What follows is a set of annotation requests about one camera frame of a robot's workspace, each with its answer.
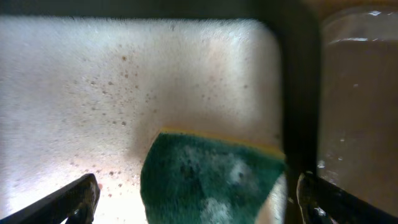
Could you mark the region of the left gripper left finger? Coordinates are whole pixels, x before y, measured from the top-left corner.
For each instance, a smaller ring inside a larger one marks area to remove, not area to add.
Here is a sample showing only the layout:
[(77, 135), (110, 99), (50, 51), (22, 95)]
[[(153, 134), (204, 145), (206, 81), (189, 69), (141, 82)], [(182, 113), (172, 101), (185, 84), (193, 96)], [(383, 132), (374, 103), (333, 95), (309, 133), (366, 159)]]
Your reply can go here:
[(1, 219), (1, 223), (91, 224), (99, 199), (100, 188), (95, 175), (85, 174), (26, 208)]

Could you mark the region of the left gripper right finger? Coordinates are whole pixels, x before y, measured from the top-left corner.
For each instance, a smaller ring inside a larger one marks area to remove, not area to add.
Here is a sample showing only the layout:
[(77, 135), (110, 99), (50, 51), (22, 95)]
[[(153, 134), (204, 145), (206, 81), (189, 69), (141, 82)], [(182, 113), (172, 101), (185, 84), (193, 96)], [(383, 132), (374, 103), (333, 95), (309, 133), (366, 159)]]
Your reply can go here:
[(397, 224), (397, 217), (309, 172), (299, 176), (296, 193), (306, 224)]

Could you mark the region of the yellow green sponge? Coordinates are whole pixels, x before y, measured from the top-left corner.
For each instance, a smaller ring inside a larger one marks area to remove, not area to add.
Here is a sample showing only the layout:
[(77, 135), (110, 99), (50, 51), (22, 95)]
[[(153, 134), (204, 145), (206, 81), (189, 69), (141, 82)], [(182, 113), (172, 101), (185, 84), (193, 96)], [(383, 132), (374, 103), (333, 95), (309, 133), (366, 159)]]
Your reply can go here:
[(161, 131), (140, 175), (147, 222), (255, 223), (284, 170), (247, 144)]

